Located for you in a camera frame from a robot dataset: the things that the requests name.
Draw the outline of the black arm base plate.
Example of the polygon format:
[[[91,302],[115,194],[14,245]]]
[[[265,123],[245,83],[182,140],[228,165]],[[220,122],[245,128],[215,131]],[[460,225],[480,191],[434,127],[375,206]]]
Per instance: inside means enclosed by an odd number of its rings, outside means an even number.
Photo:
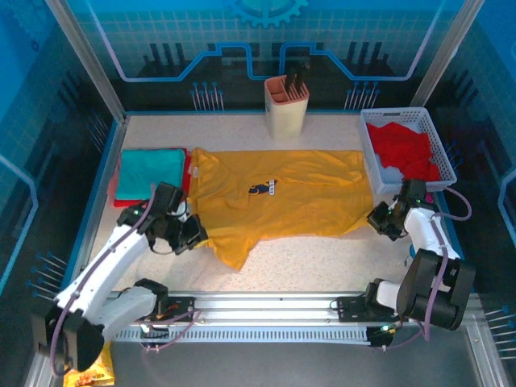
[[[195,308],[195,297],[172,296],[159,300],[153,311],[140,317],[138,323],[172,324],[174,322],[191,322]]]
[[[393,309],[369,302],[365,296],[339,297],[334,309],[341,323],[393,323],[399,316]]]

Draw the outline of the crumpled red t-shirt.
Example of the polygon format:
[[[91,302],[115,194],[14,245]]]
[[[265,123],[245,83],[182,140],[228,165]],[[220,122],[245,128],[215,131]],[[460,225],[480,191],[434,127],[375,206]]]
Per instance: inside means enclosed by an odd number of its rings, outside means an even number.
[[[384,168],[400,171],[405,180],[439,181],[440,173],[431,161],[433,152],[428,134],[416,133],[399,123],[377,127],[366,124],[374,152]]]

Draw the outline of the teal folded t-shirt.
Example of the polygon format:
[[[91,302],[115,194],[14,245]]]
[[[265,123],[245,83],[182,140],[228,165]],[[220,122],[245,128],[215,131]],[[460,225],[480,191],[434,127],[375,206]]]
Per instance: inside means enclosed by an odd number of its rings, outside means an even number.
[[[161,182],[181,187],[185,159],[181,148],[122,150],[115,199],[149,199],[151,184],[158,186]]]

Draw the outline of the aluminium mounting rail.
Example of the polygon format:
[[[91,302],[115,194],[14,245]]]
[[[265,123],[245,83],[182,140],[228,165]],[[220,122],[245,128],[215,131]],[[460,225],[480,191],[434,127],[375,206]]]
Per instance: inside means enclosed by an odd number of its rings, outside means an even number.
[[[360,297],[363,294],[331,295],[328,293],[159,293],[134,286],[120,295],[92,298],[82,295],[72,306],[65,305],[59,295],[42,311],[44,321],[53,326],[60,316],[77,314],[101,331],[125,328],[138,324],[140,317],[150,314],[159,300],[168,297],[195,297],[193,319],[201,325],[229,327],[322,326],[340,324],[368,324],[381,322],[340,322],[334,309],[336,298]]]

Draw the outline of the yellow snack bag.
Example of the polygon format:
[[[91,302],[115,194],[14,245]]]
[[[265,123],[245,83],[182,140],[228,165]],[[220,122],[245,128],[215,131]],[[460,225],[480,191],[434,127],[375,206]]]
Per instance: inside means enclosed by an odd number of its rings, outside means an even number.
[[[72,370],[64,376],[63,387],[107,387],[115,383],[111,342],[108,342],[99,357],[85,371]]]

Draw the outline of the black controller box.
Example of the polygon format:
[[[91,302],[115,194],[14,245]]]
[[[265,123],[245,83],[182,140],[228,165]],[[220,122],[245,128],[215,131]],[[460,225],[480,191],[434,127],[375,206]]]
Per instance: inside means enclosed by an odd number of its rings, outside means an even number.
[[[396,329],[388,325],[381,327],[367,327],[367,341],[369,341],[370,347],[373,348],[388,347],[393,342],[395,332]]]
[[[164,346],[163,343],[151,341],[151,339],[168,339],[170,337],[170,324],[169,323],[154,323],[151,324],[145,321],[137,321],[142,333],[140,335],[142,341],[139,345],[146,352],[159,353]]]

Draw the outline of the aluminium frame post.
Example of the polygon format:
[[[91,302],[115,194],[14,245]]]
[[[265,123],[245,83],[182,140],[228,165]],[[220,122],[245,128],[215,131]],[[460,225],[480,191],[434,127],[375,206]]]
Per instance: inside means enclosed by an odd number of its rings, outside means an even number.
[[[89,78],[117,124],[125,125],[127,114],[94,49],[66,0],[44,0],[71,44]]]
[[[485,0],[464,0],[410,102],[411,107],[427,104],[484,3]]]

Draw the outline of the red folded t-shirt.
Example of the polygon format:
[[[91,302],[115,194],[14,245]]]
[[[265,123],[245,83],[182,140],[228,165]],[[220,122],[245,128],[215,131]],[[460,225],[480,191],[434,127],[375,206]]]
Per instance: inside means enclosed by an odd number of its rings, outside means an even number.
[[[168,148],[132,148],[132,149],[168,149]],[[186,159],[185,159],[185,168],[182,178],[182,186],[178,187],[183,189],[186,193],[189,191],[190,186],[190,167],[191,167],[191,154],[186,148],[181,148],[185,151]],[[118,159],[116,161],[115,167],[114,167],[114,173],[112,175],[112,178],[110,179],[110,183],[108,185],[108,203],[113,207],[126,207],[126,206],[132,206],[135,204],[138,204],[139,202],[142,202],[143,200],[136,200],[136,201],[120,201],[115,199],[115,191],[117,189],[118,183],[119,183],[119,169],[120,169],[120,159],[121,159],[121,153],[118,156]]]

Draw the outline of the white plastic mesh basket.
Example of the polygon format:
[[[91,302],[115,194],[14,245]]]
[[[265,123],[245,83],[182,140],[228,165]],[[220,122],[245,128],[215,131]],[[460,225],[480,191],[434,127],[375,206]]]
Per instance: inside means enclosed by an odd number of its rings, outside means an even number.
[[[400,171],[393,167],[384,168],[380,157],[374,152],[366,124],[371,123],[383,127],[387,123],[399,123],[416,133],[426,133],[431,142],[433,157],[431,161],[439,168],[439,181],[425,181],[427,191],[441,191],[457,182],[454,169],[447,157],[438,132],[431,117],[424,107],[404,107],[385,109],[364,109],[360,112],[359,133],[364,148],[364,163],[366,165],[371,188],[376,194],[398,193],[405,181]]]

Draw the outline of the beige knife block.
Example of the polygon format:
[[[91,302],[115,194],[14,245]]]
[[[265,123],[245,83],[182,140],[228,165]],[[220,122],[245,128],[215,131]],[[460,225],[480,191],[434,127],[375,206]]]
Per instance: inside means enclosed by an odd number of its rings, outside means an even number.
[[[305,84],[299,89],[285,88],[286,75],[264,81],[265,119],[274,140],[294,139],[301,135],[310,97]]]

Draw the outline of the yellow printed t-shirt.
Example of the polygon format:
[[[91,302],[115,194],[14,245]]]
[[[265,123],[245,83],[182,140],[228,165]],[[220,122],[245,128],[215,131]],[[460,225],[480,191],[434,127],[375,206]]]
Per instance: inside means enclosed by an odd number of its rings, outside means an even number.
[[[360,228],[373,195],[359,151],[192,153],[189,202],[206,246],[240,270],[263,239],[340,237]]]

